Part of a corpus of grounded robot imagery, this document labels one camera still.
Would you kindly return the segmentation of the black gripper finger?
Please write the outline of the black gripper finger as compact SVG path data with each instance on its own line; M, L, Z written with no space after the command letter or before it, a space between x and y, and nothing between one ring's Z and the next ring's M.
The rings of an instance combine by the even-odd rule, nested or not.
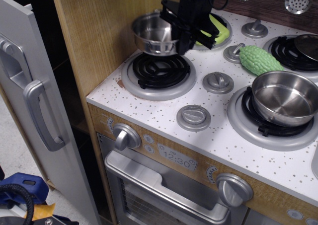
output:
M177 53L179 55L184 55L188 50L192 49L196 43L196 31L178 30L177 39Z
M173 22L171 24L171 39L179 40L181 36L181 25L179 23Z

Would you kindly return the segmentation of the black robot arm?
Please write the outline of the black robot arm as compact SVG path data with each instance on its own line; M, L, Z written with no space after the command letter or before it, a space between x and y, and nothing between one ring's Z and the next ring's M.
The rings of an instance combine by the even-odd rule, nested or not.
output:
M160 17L172 27L176 51L184 55L199 42L208 49L215 45L219 30L210 19L214 0L162 0Z

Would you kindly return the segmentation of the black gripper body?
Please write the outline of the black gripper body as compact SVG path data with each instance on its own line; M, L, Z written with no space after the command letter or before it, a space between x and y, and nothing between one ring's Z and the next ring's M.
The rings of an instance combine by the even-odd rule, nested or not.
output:
M179 23L181 30L195 30L196 42L212 49L219 33L209 18L213 3L214 0L162 0L160 17L169 24Z

